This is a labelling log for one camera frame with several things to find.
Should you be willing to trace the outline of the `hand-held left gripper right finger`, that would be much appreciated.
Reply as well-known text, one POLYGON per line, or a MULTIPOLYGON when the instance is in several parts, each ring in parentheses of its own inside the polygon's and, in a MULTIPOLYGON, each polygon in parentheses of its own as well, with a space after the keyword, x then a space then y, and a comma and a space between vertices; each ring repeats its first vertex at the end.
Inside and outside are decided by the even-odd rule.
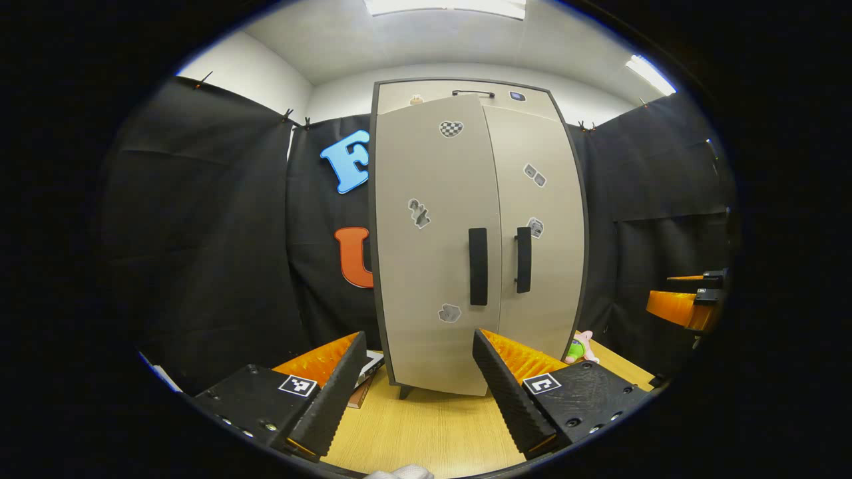
POLYGON ((594 360, 567 364, 484 329, 472 357, 527 460, 602 434, 651 398, 594 360))

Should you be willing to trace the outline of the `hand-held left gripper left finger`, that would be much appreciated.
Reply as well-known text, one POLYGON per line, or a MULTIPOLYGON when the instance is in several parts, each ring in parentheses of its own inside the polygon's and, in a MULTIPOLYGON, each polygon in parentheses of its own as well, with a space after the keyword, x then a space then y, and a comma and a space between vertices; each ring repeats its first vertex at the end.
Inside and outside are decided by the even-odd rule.
POLYGON ((194 397, 194 406, 265 448, 328 455, 366 355, 364 331, 274 368, 246 365, 194 397))

